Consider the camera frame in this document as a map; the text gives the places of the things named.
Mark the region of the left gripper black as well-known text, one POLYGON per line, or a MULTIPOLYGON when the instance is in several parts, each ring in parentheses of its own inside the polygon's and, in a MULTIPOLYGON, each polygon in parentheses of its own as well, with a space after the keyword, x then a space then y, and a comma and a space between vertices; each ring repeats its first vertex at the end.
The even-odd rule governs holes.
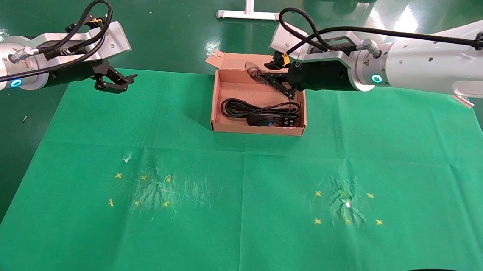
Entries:
POLYGON ((94 70, 91 62, 82 62, 49 72, 47 83, 68 84, 75 81, 83 81, 95 76, 94 88, 98 91, 120 94, 125 92, 129 87, 129 82, 133 82, 138 74, 123 75, 117 69, 112 67, 108 60, 99 60, 94 63, 94 70), (117 83, 109 83, 103 80, 103 77, 117 83))

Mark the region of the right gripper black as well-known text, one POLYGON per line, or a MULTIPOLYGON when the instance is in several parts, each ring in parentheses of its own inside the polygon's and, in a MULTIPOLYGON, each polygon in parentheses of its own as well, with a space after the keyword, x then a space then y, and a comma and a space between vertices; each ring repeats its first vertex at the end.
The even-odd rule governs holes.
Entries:
POLYGON ((298 91, 356 91, 349 79, 349 70, 340 61, 299 62, 290 67, 290 57, 287 54, 275 53, 264 64, 268 70, 288 69, 287 73, 256 73, 256 82, 274 88, 286 98, 295 99, 298 91))

